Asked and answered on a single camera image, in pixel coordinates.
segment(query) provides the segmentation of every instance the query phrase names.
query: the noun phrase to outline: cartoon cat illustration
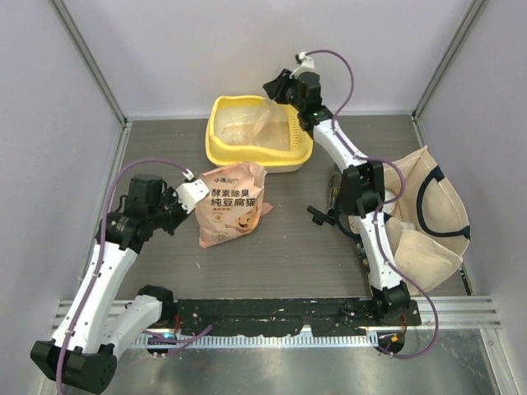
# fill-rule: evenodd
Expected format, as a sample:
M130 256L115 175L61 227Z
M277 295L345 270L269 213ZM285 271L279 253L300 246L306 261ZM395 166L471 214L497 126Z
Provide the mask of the cartoon cat illustration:
M234 225L225 225L225 227L237 230L241 234L249 233L258 224L258 209L258 205L254 206L253 209L237 218Z

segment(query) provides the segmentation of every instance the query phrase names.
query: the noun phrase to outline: cat litter box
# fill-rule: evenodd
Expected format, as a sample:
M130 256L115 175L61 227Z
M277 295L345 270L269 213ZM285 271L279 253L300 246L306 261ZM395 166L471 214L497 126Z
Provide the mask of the cat litter box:
M216 166L252 161L269 173L298 170L310 158L313 141L290 105L261 96L221 96L212 107L205 146Z

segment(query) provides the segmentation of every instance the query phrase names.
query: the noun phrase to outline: tofu cat litter bag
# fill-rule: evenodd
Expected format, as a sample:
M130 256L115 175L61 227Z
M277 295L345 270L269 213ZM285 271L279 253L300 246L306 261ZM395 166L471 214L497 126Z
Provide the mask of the tofu cat litter bag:
M253 162L235 163L203 173L210 194L196 206L199 245L203 248L251 233L273 208L264 203L267 171Z

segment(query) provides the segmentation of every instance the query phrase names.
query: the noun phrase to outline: black tote bag strap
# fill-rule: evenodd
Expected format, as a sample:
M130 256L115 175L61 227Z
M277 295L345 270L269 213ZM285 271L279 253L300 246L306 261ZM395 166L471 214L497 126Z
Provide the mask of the black tote bag strap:
M466 239L470 240L470 225L466 225L462 230L456 230L453 232L435 232L434 230L430 229L427 223L425 222L425 217L422 214L422 200L425 197L425 192L427 190L427 187L433 179L439 183L444 178L445 178L445 175L441 171L440 167L437 166L430 172L430 174L422 182L421 187L419 188L419 192L417 193L417 204L416 204L417 220L419 221L419 225L430 236L435 236L435 237L463 236Z

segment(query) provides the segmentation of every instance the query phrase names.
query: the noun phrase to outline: beige tote bag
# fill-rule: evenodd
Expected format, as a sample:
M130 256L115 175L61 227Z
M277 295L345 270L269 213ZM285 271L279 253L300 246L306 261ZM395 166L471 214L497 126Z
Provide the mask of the beige tote bag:
M463 262L470 241L469 218L426 147L395 164L403 171L406 189L387 213L389 243L399 269L425 291L433 290ZM394 195L401 188L397 173L387 165L385 187ZM408 289L418 293L410 284Z

